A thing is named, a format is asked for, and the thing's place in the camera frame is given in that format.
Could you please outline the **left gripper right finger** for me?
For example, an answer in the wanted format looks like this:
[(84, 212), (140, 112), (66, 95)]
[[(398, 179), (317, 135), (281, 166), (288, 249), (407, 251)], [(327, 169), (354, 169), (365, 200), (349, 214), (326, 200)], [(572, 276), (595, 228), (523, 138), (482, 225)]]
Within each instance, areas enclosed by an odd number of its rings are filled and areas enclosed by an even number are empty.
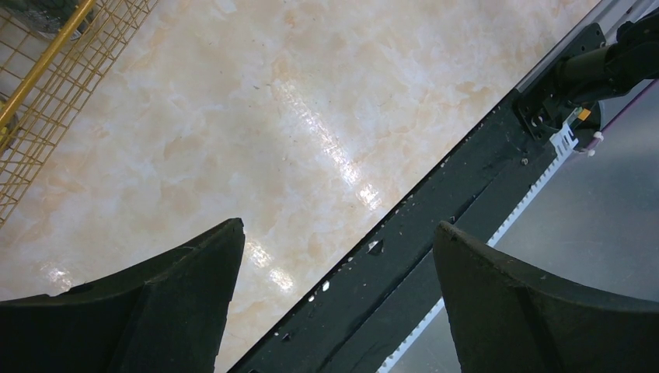
[(658, 304), (590, 288), (443, 221), (434, 264), (464, 372), (656, 372)]

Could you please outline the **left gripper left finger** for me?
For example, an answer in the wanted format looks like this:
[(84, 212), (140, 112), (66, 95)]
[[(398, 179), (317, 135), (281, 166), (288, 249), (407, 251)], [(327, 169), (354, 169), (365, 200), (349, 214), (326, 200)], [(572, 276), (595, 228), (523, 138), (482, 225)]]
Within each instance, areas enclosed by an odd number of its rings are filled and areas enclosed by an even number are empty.
[(56, 296), (1, 303), (3, 372), (212, 372), (246, 237), (230, 218)]

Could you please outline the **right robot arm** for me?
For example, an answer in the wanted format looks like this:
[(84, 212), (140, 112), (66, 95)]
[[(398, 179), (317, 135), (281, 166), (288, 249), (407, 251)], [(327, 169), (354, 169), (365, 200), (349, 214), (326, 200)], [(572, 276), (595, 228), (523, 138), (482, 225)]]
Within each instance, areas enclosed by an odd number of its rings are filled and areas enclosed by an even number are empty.
[(616, 42), (559, 63), (556, 83), (573, 105), (627, 94), (658, 78), (658, 10), (616, 30)]

